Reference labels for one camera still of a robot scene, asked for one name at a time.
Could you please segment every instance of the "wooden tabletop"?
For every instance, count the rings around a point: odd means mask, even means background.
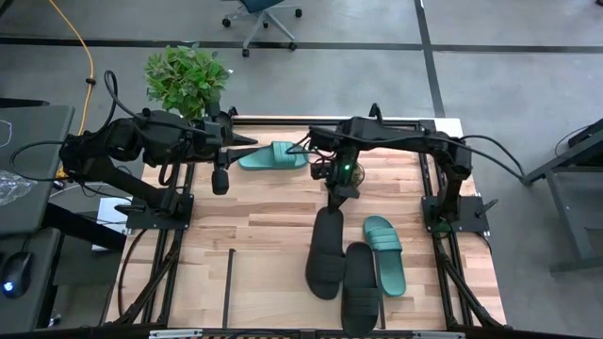
[[[307,133],[304,126],[240,126],[236,130],[258,139],[261,145],[273,140],[298,141]],[[418,155],[377,149],[361,153],[359,162],[366,171],[359,187],[360,199],[348,200],[341,207],[344,250],[351,242],[363,241],[366,217],[387,218],[398,231],[408,285],[404,296],[384,298],[387,328],[444,329],[432,240],[420,211],[424,192]],[[341,329],[341,293],[334,300],[319,299],[304,278],[314,219],[327,201],[323,181],[312,180],[309,167],[245,171],[234,164],[229,169],[228,194],[217,197],[211,190],[211,171],[206,164],[195,170],[191,190],[195,208],[180,254],[170,326],[221,327],[228,250],[235,249],[230,328]],[[147,167],[143,173],[143,180],[154,185],[157,177],[158,169]],[[469,179],[463,195],[474,193],[473,179]],[[458,237],[468,285],[490,314],[504,323],[488,248],[474,234]],[[128,238],[125,250],[133,238]],[[125,307],[149,279],[156,238],[157,232],[149,231],[134,249],[123,284]],[[163,284],[159,290],[156,305],[161,301]],[[454,287],[450,290],[460,320],[458,294]],[[113,293],[107,321],[117,318],[116,295]]]

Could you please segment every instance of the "potted plant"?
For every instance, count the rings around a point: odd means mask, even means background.
[[[220,113],[220,91],[230,73],[214,55],[191,48],[166,47],[165,55],[153,54],[144,67],[147,96],[163,109],[177,109],[187,120]]]

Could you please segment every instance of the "chair base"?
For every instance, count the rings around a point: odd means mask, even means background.
[[[286,27],[272,14],[273,9],[282,9],[282,8],[294,8],[295,16],[300,18],[302,16],[302,5],[277,5],[271,8],[267,8],[261,10],[259,12],[250,13],[248,12],[244,6],[240,6],[236,12],[231,14],[224,15],[224,19],[222,19],[222,25],[224,27],[230,27],[232,20],[239,20],[248,17],[257,18],[255,24],[253,25],[252,30],[247,35],[247,39],[243,41],[243,53],[244,57],[249,56],[249,49],[247,48],[252,41],[253,37],[257,34],[260,26],[263,25],[264,28],[268,28],[269,24],[274,25],[278,30],[280,30],[283,34],[285,34],[291,42],[289,43],[289,49],[291,51],[295,51],[297,49],[297,44],[295,43],[295,36],[289,32]]]

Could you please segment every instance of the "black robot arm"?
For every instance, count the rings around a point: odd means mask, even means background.
[[[214,193],[228,191],[225,170],[255,148],[226,150],[225,146],[252,145],[256,140],[233,133],[231,117],[224,112],[189,123],[164,111],[144,109],[132,118],[117,119],[99,131],[86,131],[82,136],[68,135],[59,151],[63,168],[69,177],[83,185],[102,181],[145,201],[162,216],[182,212],[184,201],[176,192],[177,171],[181,164],[213,163]],[[156,188],[118,170],[112,159],[134,161],[142,153],[142,161],[161,166]],[[171,166],[170,176],[166,172]]]
[[[433,212],[449,223],[458,220],[461,185],[471,175],[471,152],[464,147],[464,141],[443,132],[388,128],[379,121],[360,117],[340,122],[334,131],[310,126],[308,136],[310,149],[334,153],[332,161],[317,162],[311,168],[313,178],[326,179],[332,209],[347,198],[359,197],[352,182],[358,154],[383,147],[432,155],[447,179],[438,192]]]

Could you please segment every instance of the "slipper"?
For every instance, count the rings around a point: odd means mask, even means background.
[[[262,147],[252,154],[238,160],[244,170],[296,170],[308,163],[308,154],[287,154],[293,146],[290,141],[272,141],[270,146]]]
[[[406,292],[406,279],[402,266],[402,245],[389,221],[379,216],[365,219],[365,238],[378,257],[377,274],[384,293],[399,297]]]
[[[305,279],[312,293],[321,299],[334,299],[343,280],[346,259],[343,254],[343,214],[321,208],[314,221]]]
[[[346,250],[341,325],[351,338],[364,338],[375,328],[379,295],[370,247],[361,242],[350,244]]]

